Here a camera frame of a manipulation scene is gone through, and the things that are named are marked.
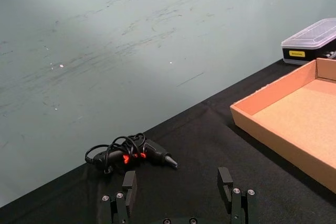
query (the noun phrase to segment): plastic storage box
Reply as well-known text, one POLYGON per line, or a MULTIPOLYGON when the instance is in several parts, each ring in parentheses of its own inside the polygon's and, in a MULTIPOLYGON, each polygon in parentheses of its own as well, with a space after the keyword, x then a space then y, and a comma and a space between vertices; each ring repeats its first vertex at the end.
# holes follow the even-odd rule
POLYGON ((322 19, 281 43, 286 63, 303 65, 336 56, 336 18, 322 19))

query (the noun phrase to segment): black table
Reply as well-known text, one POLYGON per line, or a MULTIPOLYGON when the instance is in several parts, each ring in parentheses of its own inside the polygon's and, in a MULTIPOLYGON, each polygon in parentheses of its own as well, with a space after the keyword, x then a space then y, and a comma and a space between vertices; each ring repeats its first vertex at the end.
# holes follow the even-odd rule
MULTIPOLYGON (((221 166, 238 187, 257 192, 260 223, 336 223, 336 195, 236 127, 229 110, 295 68, 276 62, 147 131, 180 168, 135 169, 133 223, 188 216, 229 223, 216 186, 221 166)), ((122 180, 82 165, 0 209, 0 223, 99 223, 101 196, 120 190, 122 180)))

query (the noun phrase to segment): cardboard box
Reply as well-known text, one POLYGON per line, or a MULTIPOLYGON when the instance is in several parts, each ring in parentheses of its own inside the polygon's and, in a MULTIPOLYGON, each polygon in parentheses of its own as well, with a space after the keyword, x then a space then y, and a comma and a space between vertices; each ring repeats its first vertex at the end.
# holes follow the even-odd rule
POLYGON ((231 105, 237 126, 336 193, 336 61, 317 59, 231 105))

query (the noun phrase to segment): clear plastic lid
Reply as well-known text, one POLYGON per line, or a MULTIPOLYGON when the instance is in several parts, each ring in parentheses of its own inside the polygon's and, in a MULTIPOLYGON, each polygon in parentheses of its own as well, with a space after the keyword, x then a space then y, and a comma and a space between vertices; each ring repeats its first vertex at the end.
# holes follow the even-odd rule
POLYGON ((281 43, 283 48, 317 49, 336 38, 336 18, 322 19, 281 43))

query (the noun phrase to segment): yellow label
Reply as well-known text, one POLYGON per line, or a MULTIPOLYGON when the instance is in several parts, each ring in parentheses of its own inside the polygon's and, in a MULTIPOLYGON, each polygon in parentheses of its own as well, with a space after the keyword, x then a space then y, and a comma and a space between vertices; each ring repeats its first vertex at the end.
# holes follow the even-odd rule
POLYGON ((303 51, 289 51, 289 56, 304 58, 306 54, 303 51))

